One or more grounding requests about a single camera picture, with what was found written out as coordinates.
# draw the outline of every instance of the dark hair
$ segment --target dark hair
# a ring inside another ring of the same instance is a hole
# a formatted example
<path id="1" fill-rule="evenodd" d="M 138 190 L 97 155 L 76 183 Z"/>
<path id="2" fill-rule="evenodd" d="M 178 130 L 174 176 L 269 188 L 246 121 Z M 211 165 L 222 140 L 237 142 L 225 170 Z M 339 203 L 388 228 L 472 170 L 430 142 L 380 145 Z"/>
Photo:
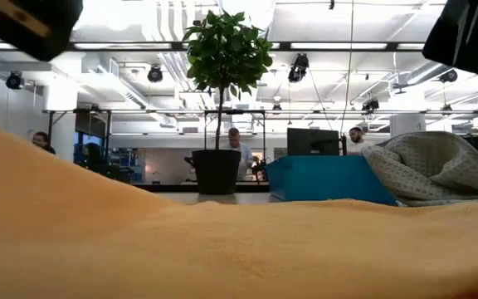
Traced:
<path id="1" fill-rule="evenodd" d="M 94 164 L 102 161 L 102 154 L 99 145 L 95 143 L 89 143 L 85 145 L 85 147 L 88 149 L 88 157 L 86 158 L 88 163 Z"/>
<path id="2" fill-rule="evenodd" d="M 237 128 L 231 128 L 229 131 L 228 131 L 228 134 L 229 135 L 232 135 L 232 136 L 236 136 L 239 134 L 239 130 Z"/>
<path id="3" fill-rule="evenodd" d="M 360 132 L 360 133 L 363 133 L 363 129 L 361 129 L 361 128 L 359 128 L 359 127 L 353 127 L 353 128 L 351 128 L 349 131 L 351 132 L 351 131 L 353 131 L 353 130 L 356 130 L 356 131 L 358 131 L 358 132 Z"/>
<path id="4" fill-rule="evenodd" d="M 41 136 L 45 142 L 49 142 L 49 135 L 46 132 L 39 131 L 36 132 L 34 135 Z"/>

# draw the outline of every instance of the blue box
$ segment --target blue box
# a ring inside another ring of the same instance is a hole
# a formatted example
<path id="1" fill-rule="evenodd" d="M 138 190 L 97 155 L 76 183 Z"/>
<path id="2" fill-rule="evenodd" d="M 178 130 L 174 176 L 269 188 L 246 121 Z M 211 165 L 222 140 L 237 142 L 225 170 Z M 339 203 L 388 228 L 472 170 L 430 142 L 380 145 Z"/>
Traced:
<path id="1" fill-rule="evenodd" d="M 396 205 L 363 156 L 286 156 L 266 166 L 282 201 L 358 199 Z"/>

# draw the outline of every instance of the green leaves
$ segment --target green leaves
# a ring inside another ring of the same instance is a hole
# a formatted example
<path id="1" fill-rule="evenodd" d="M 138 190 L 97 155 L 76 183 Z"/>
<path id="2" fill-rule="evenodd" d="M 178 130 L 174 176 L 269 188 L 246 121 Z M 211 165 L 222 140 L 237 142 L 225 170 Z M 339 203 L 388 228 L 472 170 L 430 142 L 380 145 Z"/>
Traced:
<path id="1" fill-rule="evenodd" d="M 268 54 L 263 57 L 263 64 L 265 66 L 272 66 L 272 57 L 268 56 Z"/>
<path id="2" fill-rule="evenodd" d="M 207 12 L 206 19 L 207 19 L 207 23 L 210 25 L 215 25 L 215 23 L 217 23 L 217 20 L 218 20 L 217 16 L 212 11 Z"/>
<path id="3" fill-rule="evenodd" d="M 273 63 L 269 56 L 272 44 L 258 38 L 258 28 L 241 24 L 244 20 L 243 12 L 233 16 L 209 12 L 199 26 L 188 28 L 184 40 L 198 33 L 188 48 L 188 77 L 193 78 L 198 90 L 228 87 L 237 97 L 242 92 L 251 94 L 251 87 L 256 87 L 268 72 L 267 67 Z"/>
<path id="4" fill-rule="evenodd" d="M 203 91 L 203 90 L 205 90 L 206 88 L 207 88 L 207 84 L 204 83 L 204 82 L 199 83 L 199 84 L 197 85 L 197 90 L 199 90 L 199 91 Z"/>
<path id="5" fill-rule="evenodd" d="M 233 19 L 234 19 L 236 22 L 245 21 L 245 13 L 244 13 L 244 12 L 239 12 L 238 14 L 236 14 L 235 16 L 233 16 Z"/>
<path id="6" fill-rule="evenodd" d="M 237 88 L 235 86 L 230 86 L 230 92 L 233 96 L 237 96 Z"/>
<path id="7" fill-rule="evenodd" d="M 186 41 L 191 37 L 192 34 L 197 32 L 202 32 L 204 29 L 202 27 L 189 27 L 186 31 L 186 34 L 183 35 L 182 41 Z"/>

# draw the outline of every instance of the orange fabric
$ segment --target orange fabric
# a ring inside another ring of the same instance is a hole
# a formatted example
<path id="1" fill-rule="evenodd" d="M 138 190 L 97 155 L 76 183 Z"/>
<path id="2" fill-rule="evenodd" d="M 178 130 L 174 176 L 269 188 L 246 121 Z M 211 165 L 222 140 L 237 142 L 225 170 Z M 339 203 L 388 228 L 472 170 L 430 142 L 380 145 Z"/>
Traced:
<path id="1" fill-rule="evenodd" d="M 184 205 L 0 132 L 0 298 L 478 298 L 478 203 Z"/>

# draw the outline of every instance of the gray blanket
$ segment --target gray blanket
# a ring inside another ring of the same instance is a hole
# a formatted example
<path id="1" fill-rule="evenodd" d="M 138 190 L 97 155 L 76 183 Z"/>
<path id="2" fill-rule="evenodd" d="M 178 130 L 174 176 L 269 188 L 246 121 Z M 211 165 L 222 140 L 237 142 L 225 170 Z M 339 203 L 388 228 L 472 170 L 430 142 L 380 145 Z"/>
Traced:
<path id="1" fill-rule="evenodd" d="M 454 134 L 399 135 L 362 154 L 381 182 L 408 206 L 478 199 L 478 151 Z"/>

